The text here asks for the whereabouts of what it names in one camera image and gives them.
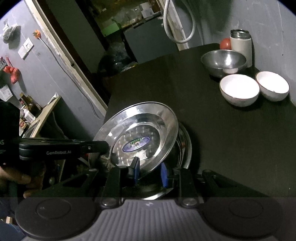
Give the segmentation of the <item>person's left hand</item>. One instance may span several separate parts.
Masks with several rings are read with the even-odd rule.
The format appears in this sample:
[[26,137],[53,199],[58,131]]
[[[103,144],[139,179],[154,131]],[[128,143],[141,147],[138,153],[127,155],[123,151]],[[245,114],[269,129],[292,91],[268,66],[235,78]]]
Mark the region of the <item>person's left hand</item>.
[[35,192],[41,191],[43,187],[44,174],[37,173],[32,176],[21,174],[11,168],[1,167],[1,197],[12,196],[9,192],[11,184],[23,187],[23,197],[31,197]]

